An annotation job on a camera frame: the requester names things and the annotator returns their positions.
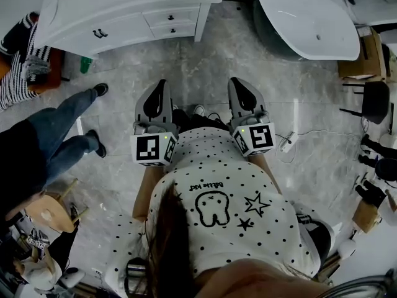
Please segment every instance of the white power strip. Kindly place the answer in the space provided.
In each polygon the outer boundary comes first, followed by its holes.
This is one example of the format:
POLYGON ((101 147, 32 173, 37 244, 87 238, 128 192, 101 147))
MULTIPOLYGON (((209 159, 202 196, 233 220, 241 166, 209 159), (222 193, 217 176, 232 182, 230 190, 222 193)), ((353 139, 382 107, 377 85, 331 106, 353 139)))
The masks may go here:
POLYGON ((283 140, 280 146, 280 151, 284 153, 287 153, 291 150, 292 146, 294 146, 294 144, 296 144, 298 141, 299 135, 296 132, 291 132, 288 136, 286 136, 286 139, 283 140))

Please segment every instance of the white bathroom cabinet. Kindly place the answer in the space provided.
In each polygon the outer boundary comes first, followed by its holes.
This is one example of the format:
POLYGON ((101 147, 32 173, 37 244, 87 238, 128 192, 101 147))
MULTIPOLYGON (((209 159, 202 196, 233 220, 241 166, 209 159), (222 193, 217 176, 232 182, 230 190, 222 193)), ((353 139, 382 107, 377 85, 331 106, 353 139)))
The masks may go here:
POLYGON ((44 0, 35 47, 96 58, 134 43, 201 39, 211 3, 221 0, 44 0))

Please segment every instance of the cartoon tooth print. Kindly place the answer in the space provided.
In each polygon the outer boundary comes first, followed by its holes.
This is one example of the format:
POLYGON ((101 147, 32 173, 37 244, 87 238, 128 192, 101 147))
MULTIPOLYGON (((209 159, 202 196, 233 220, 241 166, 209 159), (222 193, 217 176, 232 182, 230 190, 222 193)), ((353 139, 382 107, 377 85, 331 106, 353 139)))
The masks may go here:
POLYGON ((201 193, 196 198, 195 205, 200 214, 201 224, 205 227, 229 223, 229 198, 225 193, 220 191, 201 193))

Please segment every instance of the drawer handle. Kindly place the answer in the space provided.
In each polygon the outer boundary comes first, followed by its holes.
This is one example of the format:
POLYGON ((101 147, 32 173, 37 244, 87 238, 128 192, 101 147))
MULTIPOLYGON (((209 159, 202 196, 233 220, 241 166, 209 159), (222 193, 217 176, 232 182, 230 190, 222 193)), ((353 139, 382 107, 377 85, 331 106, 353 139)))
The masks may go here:
POLYGON ((97 32, 97 30, 93 30, 93 33, 97 38, 102 38, 102 37, 108 36, 108 34, 103 33, 103 31, 101 29, 98 29, 98 32, 97 32))

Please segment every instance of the white sink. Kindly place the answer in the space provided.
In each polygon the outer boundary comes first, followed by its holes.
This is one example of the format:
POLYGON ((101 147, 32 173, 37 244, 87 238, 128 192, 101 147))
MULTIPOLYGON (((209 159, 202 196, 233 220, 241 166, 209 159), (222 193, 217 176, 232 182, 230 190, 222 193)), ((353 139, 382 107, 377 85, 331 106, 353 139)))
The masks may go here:
POLYGON ((359 36, 347 13, 331 0, 259 0, 277 33, 309 60, 350 60, 359 36))

